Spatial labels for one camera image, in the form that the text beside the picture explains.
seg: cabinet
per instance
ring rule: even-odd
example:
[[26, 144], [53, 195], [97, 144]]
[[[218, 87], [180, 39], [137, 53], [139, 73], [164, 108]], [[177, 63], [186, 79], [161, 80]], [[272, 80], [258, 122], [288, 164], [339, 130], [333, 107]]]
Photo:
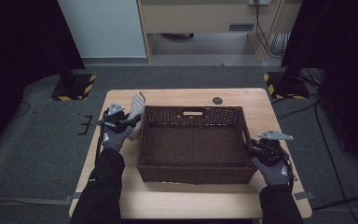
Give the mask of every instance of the cabinet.
[[[268, 42], [274, 33], [290, 33], [301, 0], [272, 0], [259, 6], [258, 23]], [[256, 7], [244, 0], [138, 0], [146, 54], [152, 58], [155, 34], [246, 32], [261, 62], [266, 50], [256, 36]]]

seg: gloved hand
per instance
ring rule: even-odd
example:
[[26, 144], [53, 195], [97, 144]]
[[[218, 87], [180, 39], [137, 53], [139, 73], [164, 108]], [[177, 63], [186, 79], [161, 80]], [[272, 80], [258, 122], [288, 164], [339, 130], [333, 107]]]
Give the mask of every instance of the gloved hand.
[[122, 133], [115, 133], [106, 128], [103, 133], [103, 148], [112, 148], [113, 150], [119, 152], [123, 146], [124, 140], [130, 135], [131, 131], [131, 126], [128, 126]]
[[[289, 154], [285, 151], [283, 152], [286, 155], [286, 160], [289, 160]], [[253, 157], [252, 163], [255, 165], [257, 169], [260, 170], [261, 175], [264, 176], [264, 180], [268, 185], [280, 185], [280, 184], [289, 184], [290, 177], [287, 174], [288, 167], [283, 161], [279, 161], [273, 166], [266, 166], [261, 161]]]

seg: gray carpet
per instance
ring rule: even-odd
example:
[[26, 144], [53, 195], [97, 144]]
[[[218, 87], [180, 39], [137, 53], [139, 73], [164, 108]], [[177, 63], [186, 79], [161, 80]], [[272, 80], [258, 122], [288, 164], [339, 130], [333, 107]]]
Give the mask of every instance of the gray carpet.
[[[88, 67], [97, 76], [89, 97], [83, 101], [50, 101], [59, 77], [52, 76], [29, 85], [23, 103], [0, 137], [0, 198], [63, 200], [75, 191], [93, 130], [109, 90], [185, 88], [264, 88], [262, 75], [278, 67], [227, 66], [118, 66]], [[307, 100], [283, 100], [273, 105], [282, 115], [301, 109]], [[328, 146], [348, 196], [358, 197], [358, 154], [340, 148], [334, 127], [318, 108]], [[81, 123], [93, 116], [86, 135]], [[316, 195], [312, 207], [341, 201], [337, 178], [316, 123], [313, 108], [280, 120], [289, 141], [298, 175], [306, 191]], [[358, 202], [351, 203], [358, 217]], [[68, 223], [69, 205], [1, 204], [0, 223]], [[306, 223], [356, 223], [345, 204], [316, 211]]]

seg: wooden table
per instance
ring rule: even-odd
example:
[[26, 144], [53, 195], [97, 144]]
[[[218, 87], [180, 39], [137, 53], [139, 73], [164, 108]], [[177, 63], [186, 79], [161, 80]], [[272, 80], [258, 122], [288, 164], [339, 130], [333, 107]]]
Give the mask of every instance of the wooden table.
[[[267, 93], [263, 89], [116, 90], [107, 93], [102, 113], [111, 103], [124, 105], [125, 112], [130, 112], [132, 97], [138, 91], [144, 94], [147, 105], [213, 106], [213, 98], [220, 97], [223, 99], [221, 106], [243, 107], [252, 138], [258, 139], [258, 133], [271, 128], [280, 131]], [[99, 127], [96, 128], [89, 147], [76, 192], [85, 188], [94, 167], [98, 136]], [[281, 141], [281, 144], [288, 151], [286, 143]], [[144, 183], [136, 168], [138, 141], [126, 140], [120, 152], [126, 162], [120, 199], [123, 218], [262, 217], [258, 193], [266, 184], [259, 171], [248, 185]], [[298, 181], [295, 182], [294, 193], [304, 191], [300, 178], [296, 175]], [[77, 199], [74, 199], [70, 215], [76, 203]], [[311, 209], [307, 199], [298, 200], [296, 204], [302, 217], [310, 217]]]

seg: black curtain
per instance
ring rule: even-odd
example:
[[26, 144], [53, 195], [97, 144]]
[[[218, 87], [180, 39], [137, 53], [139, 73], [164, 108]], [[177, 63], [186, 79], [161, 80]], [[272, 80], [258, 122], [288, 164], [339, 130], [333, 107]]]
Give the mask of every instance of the black curtain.
[[84, 69], [56, 0], [0, 0], [0, 132], [30, 83]]
[[325, 108], [344, 148], [358, 152], [358, 1], [304, 0], [282, 66], [324, 70]]

